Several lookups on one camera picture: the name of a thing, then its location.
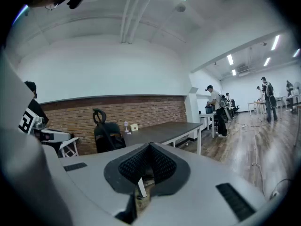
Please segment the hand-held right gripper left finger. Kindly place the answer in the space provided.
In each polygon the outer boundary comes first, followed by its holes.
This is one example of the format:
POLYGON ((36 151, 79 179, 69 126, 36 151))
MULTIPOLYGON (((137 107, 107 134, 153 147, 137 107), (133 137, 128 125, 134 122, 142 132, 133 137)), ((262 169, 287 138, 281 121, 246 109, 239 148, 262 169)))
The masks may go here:
POLYGON ((67 174, 88 199, 105 212, 115 216, 125 211, 129 195, 119 194, 112 189, 104 177, 104 168, 110 161, 140 146, 142 146, 142 144, 136 144, 106 153, 66 157, 60 158, 59 160, 63 166, 81 162, 85 163, 87 165, 86 167, 68 171, 67 174))

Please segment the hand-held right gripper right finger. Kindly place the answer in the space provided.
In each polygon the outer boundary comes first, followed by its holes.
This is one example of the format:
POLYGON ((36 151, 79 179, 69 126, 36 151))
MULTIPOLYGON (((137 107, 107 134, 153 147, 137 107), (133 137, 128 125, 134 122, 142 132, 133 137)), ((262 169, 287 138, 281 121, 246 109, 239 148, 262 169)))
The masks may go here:
POLYGON ((162 148, 184 159, 190 177, 174 195, 153 197, 141 214, 141 225, 260 225, 261 210, 266 204, 262 192, 254 185, 208 157, 163 145, 162 148), (254 213, 239 221, 216 186, 229 183, 254 213))

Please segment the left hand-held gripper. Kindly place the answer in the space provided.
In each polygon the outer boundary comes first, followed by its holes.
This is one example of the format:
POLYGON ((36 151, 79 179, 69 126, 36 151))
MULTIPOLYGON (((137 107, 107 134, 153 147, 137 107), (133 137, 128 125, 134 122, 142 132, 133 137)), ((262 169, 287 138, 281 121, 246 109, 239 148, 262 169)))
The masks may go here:
POLYGON ((71 135, 68 132, 47 128, 44 118, 39 117, 29 108, 24 112, 18 129, 25 134, 33 135, 44 142, 59 143, 68 141, 71 138, 71 135))

